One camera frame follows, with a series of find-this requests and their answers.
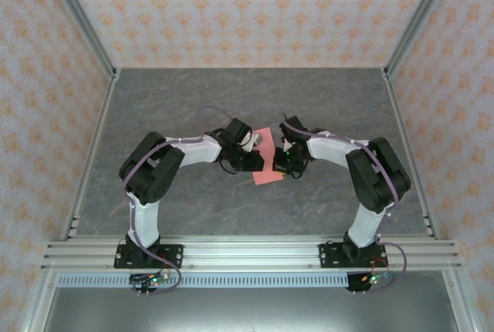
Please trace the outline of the aluminium frame post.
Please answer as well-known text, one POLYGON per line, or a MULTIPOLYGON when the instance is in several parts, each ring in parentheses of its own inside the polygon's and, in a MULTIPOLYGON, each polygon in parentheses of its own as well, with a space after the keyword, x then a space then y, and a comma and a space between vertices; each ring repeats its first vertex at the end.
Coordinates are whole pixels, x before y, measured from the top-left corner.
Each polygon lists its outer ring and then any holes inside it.
POLYGON ((76 24, 78 25, 83 37, 89 44, 96 57, 97 62, 100 64, 101 68, 110 78, 113 78, 117 68, 107 54, 103 43, 100 41, 95 28, 93 27, 88 15, 84 11, 83 5, 80 0, 63 0, 66 7, 68 8, 71 16, 74 18, 76 24))
POLYGON ((403 35, 398 41, 388 64, 382 68, 382 73, 386 80, 391 79, 392 76, 398 71, 401 62, 406 56, 408 50, 411 48, 416 35, 425 23, 425 20, 433 9, 436 1, 437 0, 421 0, 418 4, 418 7, 415 9, 403 35))

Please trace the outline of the aluminium frame bar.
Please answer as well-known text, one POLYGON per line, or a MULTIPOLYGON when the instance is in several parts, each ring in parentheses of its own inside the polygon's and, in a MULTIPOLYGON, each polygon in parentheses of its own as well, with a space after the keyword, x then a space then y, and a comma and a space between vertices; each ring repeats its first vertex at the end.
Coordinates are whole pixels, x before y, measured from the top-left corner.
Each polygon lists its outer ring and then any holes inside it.
POLYGON ((476 332, 475 321, 472 318, 466 293, 462 287, 462 279, 459 271, 444 270, 442 272, 448 297, 455 316, 458 332, 476 332))
POLYGON ((42 273, 29 302, 21 332, 43 332, 59 281, 57 272, 42 273))

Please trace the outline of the grey metal sheet shelf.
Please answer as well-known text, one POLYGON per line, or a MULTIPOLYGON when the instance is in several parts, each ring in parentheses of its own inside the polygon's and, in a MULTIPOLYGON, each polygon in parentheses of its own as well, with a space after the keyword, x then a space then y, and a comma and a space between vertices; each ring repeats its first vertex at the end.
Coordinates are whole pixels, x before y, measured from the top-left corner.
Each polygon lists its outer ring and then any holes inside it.
POLYGON ((43 332, 458 332, 444 293, 342 289, 59 289, 43 332))

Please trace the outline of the aluminium table edge rail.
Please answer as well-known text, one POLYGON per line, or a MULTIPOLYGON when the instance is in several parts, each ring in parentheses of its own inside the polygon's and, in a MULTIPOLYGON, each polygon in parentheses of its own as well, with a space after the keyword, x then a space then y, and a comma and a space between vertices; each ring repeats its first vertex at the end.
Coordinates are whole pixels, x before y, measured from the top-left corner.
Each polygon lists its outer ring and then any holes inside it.
POLYGON ((428 199, 426 197, 426 193, 424 190, 424 186, 421 182, 420 174, 418 171, 418 167, 415 163, 414 155, 412 153, 411 144, 408 138, 407 131, 405 129, 404 119, 401 116, 401 112, 399 110, 397 97, 395 95, 391 78, 387 73, 385 68, 381 68, 381 74, 383 76, 383 80, 387 89, 388 96, 390 98, 391 106, 394 111, 394 116, 397 121, 398 130, 401 135, 402 143, 404 145, 404 150, 408 159, 408 165, 411 169, 411 181, 417 192, 418 201, 421 206, 423 221, 426 226, 426 231, 429 236, 431 236, 434 240, 439 240, 441 236, 438 234, 437 229, 435 228, 435 217, 434 213, 429 208, 428 199))
POLYGON ((81 207, 86 197, 87 186, 89 184, 91 171, 93 169, 94 161, 96 159, 96 153, 100 145, 101 135, 103 133, 104 125, 107 119, 107 114, 110 109, 111 101, 113 98, 113 92, 117 82, 119 80, 121 68, 116 68, 110 76, 110 81, 107 84, 106 91, 102 103, 100 105, 100 111, 98 113, 96 124, 93 129, 92 136, 90 138, 90 146, 84 160, 83 171, 80 178, 80 183, 76 191, 74 203, 72 208, 68 212, 68 216, 64 223, 63 230, 61 231, 60 239, 65 241, 69 238, 69 233, 72 228, 73 220, 80 215, 81 207))

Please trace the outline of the aluminium mounting rail beam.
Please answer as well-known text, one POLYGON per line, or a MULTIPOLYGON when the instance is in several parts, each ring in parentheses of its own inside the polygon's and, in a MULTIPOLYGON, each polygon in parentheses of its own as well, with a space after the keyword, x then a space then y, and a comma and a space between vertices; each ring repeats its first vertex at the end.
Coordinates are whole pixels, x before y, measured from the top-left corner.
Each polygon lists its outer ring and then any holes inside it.
MULTIPOLYGON (((164 244, 184 246, 184 272, 238 271, 314 272, 320 268, 318 245, 321 235, 174 235, 164 236, 164 244)), ((112 270, 118 236, 75 235, 50 242, 41 268, 60 272, 112 270)), ((452 240, 434 240, 427 235, 388 236, 381 240, 392 271, 460 270, 464 262, 452 240)))

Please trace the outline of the pink square paper sheet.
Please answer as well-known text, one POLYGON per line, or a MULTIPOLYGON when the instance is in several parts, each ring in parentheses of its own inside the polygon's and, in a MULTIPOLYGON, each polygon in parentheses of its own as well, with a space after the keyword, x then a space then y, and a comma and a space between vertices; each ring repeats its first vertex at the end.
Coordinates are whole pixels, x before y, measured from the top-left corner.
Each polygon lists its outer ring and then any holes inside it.
POLYGON ((255 146, 255 150, 259 152, 264 160, 262 171, 254 171, 253 178, 256 185, 264 185, 275 181, 283 180, 284 174, 274 171, 272 164, 274 162, 275 143, 272 137, 270 127, 258 129, 255 131, 261 138, 261 141, 255 146))

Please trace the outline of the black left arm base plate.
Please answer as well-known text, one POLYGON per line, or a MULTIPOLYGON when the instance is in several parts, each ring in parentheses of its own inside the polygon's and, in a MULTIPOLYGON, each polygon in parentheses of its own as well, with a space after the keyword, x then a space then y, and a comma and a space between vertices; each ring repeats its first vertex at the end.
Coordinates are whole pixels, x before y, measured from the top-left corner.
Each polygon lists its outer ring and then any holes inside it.
MULTIPOLYGON (((160 244, 154 249, 150 249, 155 256, 173 263, 177 268, 181 268, 184 247, 183 245, 160 244)), ((142 249, 137 247, 121 244, 117 247, 116 255, 113 262, 115 269, 162 269, 170 268, 162 261, 149 256, 142 249)))

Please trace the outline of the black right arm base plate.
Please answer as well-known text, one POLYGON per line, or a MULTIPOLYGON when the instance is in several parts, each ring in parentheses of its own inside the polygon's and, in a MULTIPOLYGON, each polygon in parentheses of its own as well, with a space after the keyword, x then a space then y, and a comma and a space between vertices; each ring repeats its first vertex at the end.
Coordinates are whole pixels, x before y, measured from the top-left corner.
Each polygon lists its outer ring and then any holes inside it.
POLYGON ((322 268, 387 268, 384 246, 371 244, 357 248, 353 243, 326 242, 318 245, 322 268))

